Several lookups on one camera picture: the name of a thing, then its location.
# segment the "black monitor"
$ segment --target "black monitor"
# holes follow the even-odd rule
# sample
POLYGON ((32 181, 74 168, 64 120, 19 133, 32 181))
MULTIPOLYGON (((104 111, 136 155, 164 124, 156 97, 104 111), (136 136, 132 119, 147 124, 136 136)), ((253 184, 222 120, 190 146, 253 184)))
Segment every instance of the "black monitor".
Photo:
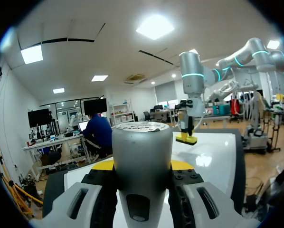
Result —
POLYGON ((30 127, 47 125, 50 123, 49 109, 28 112, 28 119, 30 127))
POLYGON ((107 112, 106 99, 95 99, 84 101, 84 112, 86 115, 90 113, 104 113, 107 112))
POLYGON ((154 109, 156 110, 156 109, 163 109, 163 105, 155 105, 154 106, 154 109))

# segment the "ceiling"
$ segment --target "ceiling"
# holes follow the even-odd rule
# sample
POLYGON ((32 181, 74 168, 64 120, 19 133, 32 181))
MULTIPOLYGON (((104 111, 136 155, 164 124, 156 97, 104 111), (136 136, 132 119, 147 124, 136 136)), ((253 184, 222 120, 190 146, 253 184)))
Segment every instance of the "ceiling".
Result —
POLYGON ((39 101, 97 94, 105 86, 122 85, 132 74, 144 74, 150 79, 144 82, 148 87, 156 77, 172 80, 171 72, 177 72, 183 51, 194 48, 205 66, 215 67, 217 60, 241 48, 249 38, 258 37, 265 45, 270 39, 281 39, 245 0, 45 0, 16 32, 6 59, 39 101), (165 16, 175 29, 157 40, 137 33, 143 19, 153 14, 165 16), (57 38, 94 42, 42 44, 44 60, 24 64, 19 44, 25 49, 57 38), (91 82, 96 74, 109 77, 91 82), (65 93, 53 94, 52 89, 62 87, 65 93))

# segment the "square ceiling light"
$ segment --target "square ceiling light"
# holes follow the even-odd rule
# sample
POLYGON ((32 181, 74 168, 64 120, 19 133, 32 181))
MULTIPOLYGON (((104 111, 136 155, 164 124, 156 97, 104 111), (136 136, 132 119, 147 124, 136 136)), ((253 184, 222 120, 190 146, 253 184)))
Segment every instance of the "square ceiling light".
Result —
POLYGON ((43 60, 41 45, 21 50, 21 53, 25 64, 34 63, 43 60))
POLYGON ((171 31, 175 28, 173 25, 164 17, 160 15, 153 15, 147 18, 141 25, 138 27, 136 32, 156 40, 171 31))
POLYGON ((65 92, 65 89, 64 89, 64 88, 54 89, 54 90, 53 90, 53 93, 54 93, 54 94, 60 94, 60 93, 63 93, 63 92, 65 92))
POLYGON ((108 75, 95 75, 93 79, 91 79, 92 82, 103 82, 108 75))
POLYGON ((277 49, 279 44, 280 43, 276 40, 270 40, 266 47, 269 49, 277 49))

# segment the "white desk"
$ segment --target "white desk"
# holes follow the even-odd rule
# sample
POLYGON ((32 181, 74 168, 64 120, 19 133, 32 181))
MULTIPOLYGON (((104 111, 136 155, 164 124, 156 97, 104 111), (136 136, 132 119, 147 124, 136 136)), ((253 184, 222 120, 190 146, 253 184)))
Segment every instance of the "white desk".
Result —
POLYGON ((32 162, 33 162, 32 167, 31 167, 31 172, 32 172, 34 178, 36 179, 36 181, 39 180, 39 177, 40 177, 40 172, 39 171, 40 170, 51 168, 51 167, 55 167, 55 166, 58 166, 58 165, 61 165, 61 164, 67 164, 69 162, 79 161, 79 160, 81 160, 81 159, 83 159, 85 157, 87 158, 88 162, 91 161, 90 157, 89 157, 88 150, 87 150, 87 148, 84 145, 84 138, 83 138, 82 134, 77 135, 77 136, 72 136, 72 137, 64 137, 62 139, 58 139, 58 140, 55 140, 55 141, 40 142, 40 143, 34 144, 32 146, 26 146, 26 147, 22 148, 22 150, 24 152, 26 152, 26 153, 29 152, 29 154, 30 154, 30 157, 31 157, 32 162), (37 162, 37 159, 34 156, 35 155, 34 153, 35 153, 35 151, 37 149, 43 149, 43 148, 49 147, 49 146, 55 146, 55 145, 59 145, 59 144, 64 144, 66 142, 69 142, 69 141, 72 141, 72 140, 77 140, 79 138, 82 140, 82 146, 83 146, 83 149, 85 151, 86 156, 81 156, 81 157, 78 157, 78 158, 69 159, 67 161, 62 161, 62 162, 59 162, 59 163, 55 163, 53 165, 39 166, 39 167, 36 167, 37 172, 34 171, 33 166, 37 162))
MULTIPOLYGON (((204 181, 211 182, 223 193, 231 197, 236 171, 236 137, 232 133, 194 133, 198 138, 196 145, 191 146, 177 142, 173 132, 172 159, 191 164, 204 181)), ((69 171, 64 174, 64 189, 67 190, 74 183, 81 182, 83 177, 97 163, 69 171)), ((162 214, 159 221, 160 228, 173 227, 170 206, 168 204, 168 190, 163 204, 162 214)), ((118 203, 114 216, 114 227, 126 228, 125 217, 117 192, 118 203)))

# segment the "window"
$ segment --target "window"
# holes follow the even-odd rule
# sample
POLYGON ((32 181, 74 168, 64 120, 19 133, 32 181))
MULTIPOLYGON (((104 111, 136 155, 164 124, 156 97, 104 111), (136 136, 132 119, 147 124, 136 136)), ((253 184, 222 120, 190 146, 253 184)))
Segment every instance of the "window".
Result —
POLYGON ((177 104, 179 104, 178 100, 170 100, 167 102, 170 109, 174 109, 177 104))
POLYGON ((162 105, 163 108, 168 106, 167 101, 158 102, 158 105, 162 105))

